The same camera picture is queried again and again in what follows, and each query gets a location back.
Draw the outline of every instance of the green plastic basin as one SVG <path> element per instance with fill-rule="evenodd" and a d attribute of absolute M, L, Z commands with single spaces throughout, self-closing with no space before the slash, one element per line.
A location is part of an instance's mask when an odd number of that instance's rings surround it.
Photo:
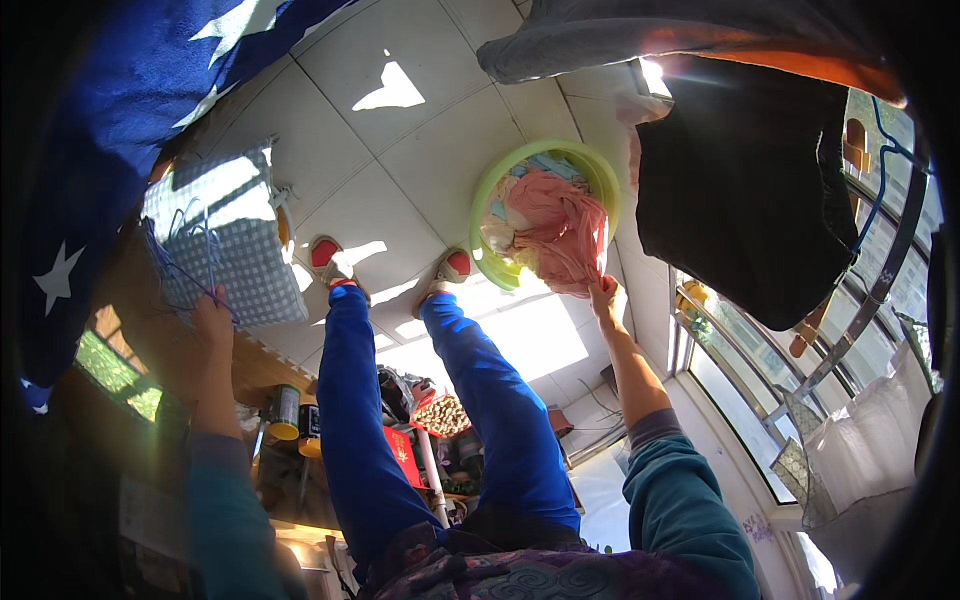
<path fill-rule="evenodd" d="M 497 182 L 510 173 L 511 169 L 524 158 L 541 152 L 551 152 L 563 156 L 589 181 L 590 188 L 593 190 L 593 197 L 607 209 L 609 223 L 605 248 L 610 244 L 613 232 L 616 231 L 616 224 L 620 219 L 620 186 L 617 184 L 613 168 L 600 153 L 587 144 L 550 139 L 527 144 L 500 158 L 480 177 L 476 193 L 473 196 L 473 209 L 470 212 L 469 246 L 473 261 L 480 272 L 487 279 L 507 291 L 518 288 L 522 280 L 526 278 L 525 275 L 531 276 L 532 274 L 529 274 L 529 272 L 524 274 L 526 269 L 501 258 L 488 248 L 480 237 L 480 222 L 487 210 L 487 200 L 490 199 L 490 194 L 493 193 Z"/>

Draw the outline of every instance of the gray checkered pillow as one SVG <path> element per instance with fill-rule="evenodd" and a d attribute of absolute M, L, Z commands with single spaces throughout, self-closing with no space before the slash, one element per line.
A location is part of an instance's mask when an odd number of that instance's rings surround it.
<path fill-rule="evenodd" d="M 144 200 L 142 216 L 153 230 L 148 246 L 153 237 L 204 287 L 212 270 L 214 283 L 227 289 L 227 304 L 241 329 L 307 318 L 276 235 L 271 144 L 268 139 L 241 155 L 182 165 L 151 185 Z M 193 308 L 201 288 L 169 266 L 163 252 L 152 251 L 164 300 L 175 310 Z"/>

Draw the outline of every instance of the blue pants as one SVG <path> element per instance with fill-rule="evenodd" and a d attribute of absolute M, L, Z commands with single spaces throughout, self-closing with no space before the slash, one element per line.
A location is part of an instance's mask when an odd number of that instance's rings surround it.
<path fill-rule="evenodd" d="M 400 531 L 440 523 L 410 487 L 383 436 L 373 330 L 353 285 L 330 290 L 317 402 L 333 508 L 364 582 L 370 563 Z M 480 505 L 546 517 L 580 531 L 546 407 L 452 294 L 420 308 L 434 350 L 484 443 Z"/>

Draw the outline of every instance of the blue fabric with stars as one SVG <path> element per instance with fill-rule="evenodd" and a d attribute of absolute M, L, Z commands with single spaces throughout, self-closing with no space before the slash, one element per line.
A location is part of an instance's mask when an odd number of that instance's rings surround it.
<path fill-rule="evenodd" d="M 27 208 L 28 381 L 49 387 L 73 361 L 104 257 L 166 142 L 353 2 L 137 0 L 108 13 L 61 91 Z"/>

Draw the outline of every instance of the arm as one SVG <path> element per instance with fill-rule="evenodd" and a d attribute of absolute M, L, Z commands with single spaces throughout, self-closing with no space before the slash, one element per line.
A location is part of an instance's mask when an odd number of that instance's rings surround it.
<path fill-rule="evenodd" d="M 759 598 L 750 545 L 707 459 L 684 435 L 660 380 L 620 322 L 625 299 L 611 276 L 590 286 L 633 451 L 623 485 L 631 546 L 695 564 L 724 582 L 733 598 Z"/>
<path fill-rule="evenodd" d="M 222 286 L 216 293 L 224 299 Z M 274 560 L 274 528 L 253 492 L 237 423 L 230 313 L 204 295 L 193 323 L 208 350 L 196 388 L 190 468 L 193 551 L 206 595 L 211 600 L 287 598 Z"/>

